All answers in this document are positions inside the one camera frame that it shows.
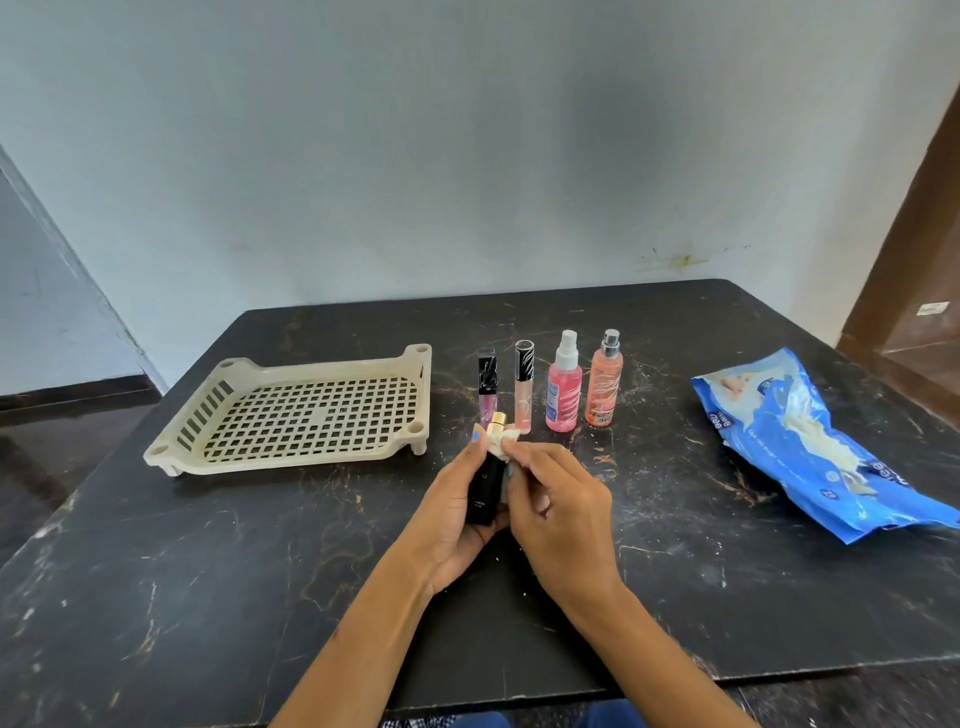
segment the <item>beige plastic tray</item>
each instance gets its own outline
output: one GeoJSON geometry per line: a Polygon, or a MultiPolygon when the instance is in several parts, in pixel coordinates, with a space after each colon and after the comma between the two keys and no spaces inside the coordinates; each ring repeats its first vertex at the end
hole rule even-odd
{"type": "Polygon", "coordinates": [[[143,459],[168,475],[379,460],[430,435],[427,344],[393,359],[258,367],[225,359],[143,459]]]}

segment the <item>denim jeans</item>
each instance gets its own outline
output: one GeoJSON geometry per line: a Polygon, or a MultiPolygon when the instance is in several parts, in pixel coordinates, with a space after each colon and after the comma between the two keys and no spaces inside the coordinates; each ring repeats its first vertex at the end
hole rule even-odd
{"type": "MultiPolygon", "coordinates": [[[[607,700],[587,708],[577,728],[646,728],[646,725],[628,701],[607,700]]],[[[510,722],[501,713],[474,713],[461,717],[453,728],[510,728],[510,722]]]]}

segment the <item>baseboard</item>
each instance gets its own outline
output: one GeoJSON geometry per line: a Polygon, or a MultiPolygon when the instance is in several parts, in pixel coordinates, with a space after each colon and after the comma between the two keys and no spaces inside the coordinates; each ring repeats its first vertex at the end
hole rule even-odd
{"type": "Polygon", "coordinates": [[[0,412],[26,407],[40,407],[45,404],[63,404],[69,401],[96,400],[100,397],[126,395],[130,392],[156,391],[156,387],[146,375],[118,376],[114,379],[88,381],[82,384],[68,384],[65,387],[35,389],[18,395],[0,396],[0,412]]]}

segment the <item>silver spray nozzle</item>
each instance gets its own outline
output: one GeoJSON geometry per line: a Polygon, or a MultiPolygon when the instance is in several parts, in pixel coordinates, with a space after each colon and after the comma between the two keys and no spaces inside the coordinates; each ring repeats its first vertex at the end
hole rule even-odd
{"type": "Polygon", "coordinates": [[[616,356],[620,351],[620,332],[615,328],[604,331],[600,349],[603,350],[604,356],[616,356]]]}

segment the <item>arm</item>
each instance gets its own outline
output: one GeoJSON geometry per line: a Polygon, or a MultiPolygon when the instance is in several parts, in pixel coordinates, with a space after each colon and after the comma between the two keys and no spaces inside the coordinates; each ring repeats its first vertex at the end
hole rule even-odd
{"type": "Polygon", "coordinates": [[[467,488],[487,454],[483,430],[443,468],[376,565],[272,728],[376,726],[430,597],[470,565],[507,514],[464,526],[467,488]]]}
{"type": "Polygon", "coordinates": [[[756,728],[620,580],[610,490],[559,445],[502,447],[521,466],[507,489],[511,529],[537,579],[650,728],[756,728]]]}

